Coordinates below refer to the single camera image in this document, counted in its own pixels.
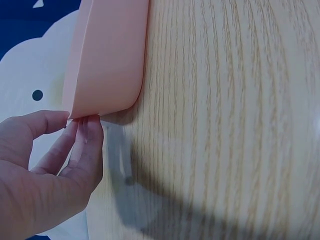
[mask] white cloud shape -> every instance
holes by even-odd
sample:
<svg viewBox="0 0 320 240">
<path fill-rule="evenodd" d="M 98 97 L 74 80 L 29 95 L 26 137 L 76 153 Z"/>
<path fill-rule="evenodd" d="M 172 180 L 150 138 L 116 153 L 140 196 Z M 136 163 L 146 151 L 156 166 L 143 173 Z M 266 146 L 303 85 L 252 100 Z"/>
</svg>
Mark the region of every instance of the white cloud shape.
<svg viewBox="0 0 320 240">
<path fill-rule="evenodd" d="M 64 73 L 78 12 L 70 13 L 41 38 L 24 41 L 0 61 L 0 122 L 38 110 L 61 107 Z M 35 90 L 43 92 L 34 101 Z M 34 141 L 29 167 L 32 168 L 48 151 L 61 132 L 41 136 Z M 44 233 L 51 240 L 87 240 L 87 218 L 82 212 L 58 227 Z"/>
</svg>

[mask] light wood table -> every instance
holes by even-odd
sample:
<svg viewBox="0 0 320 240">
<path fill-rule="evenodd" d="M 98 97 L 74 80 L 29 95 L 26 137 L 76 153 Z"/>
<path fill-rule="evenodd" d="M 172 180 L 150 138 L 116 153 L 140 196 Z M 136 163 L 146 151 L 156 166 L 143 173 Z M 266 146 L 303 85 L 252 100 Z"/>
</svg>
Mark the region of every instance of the light wood table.
<svg viewBox="0 0 320 240">
<path fill-rule="evenodd" d="M 151 0 L 90 239 L 320 239 L 319 48 L 319 0 Z"/>
</svg>

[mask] finger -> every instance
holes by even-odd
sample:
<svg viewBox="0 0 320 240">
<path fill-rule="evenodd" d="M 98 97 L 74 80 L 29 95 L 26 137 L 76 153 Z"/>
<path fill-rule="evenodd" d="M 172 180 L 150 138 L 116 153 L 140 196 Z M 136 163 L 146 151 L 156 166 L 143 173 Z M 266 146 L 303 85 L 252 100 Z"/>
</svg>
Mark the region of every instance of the finger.
<svg viewBox="0 0 320 240">
<path fill-rule="evenodd" d="M 36 139 L 43 134 L 51 134 L 64 128 L 68 117 L 67 111 L 37 111 L 21 116 L 19 120 L 28 126 L 33 139 Z"/>
<path fill-rule="evenodd" d="M 64 128 L 69 113 L 38 111 L 0 123 L 0 159 L 28 169 L 33 140 Z"/>
<path fill-rule="evenodd" d="M 78 125 L 73 120 L 31 172 L 57 175 L 75 143 Z"/>
<path fill-rule="evenodd" d="M 104 132 L 99 116 L 90 116 L 87 122 L 87 141 L 76 164 L 69 164 L 60 176 L 70 178 L 92 193 L 103 176 L 102 146 Z"/>
<path fill-rule="evenodd" d="M 75 143 L 70 155 L 68 165 L 76 166 L 80 160 L 82 151 L 86 144 L 86 132 L 85 129 L 88 126 L 88 118 L 82 118 L 78 125 L 78 130 L 76 132 Z"/>
</svg>

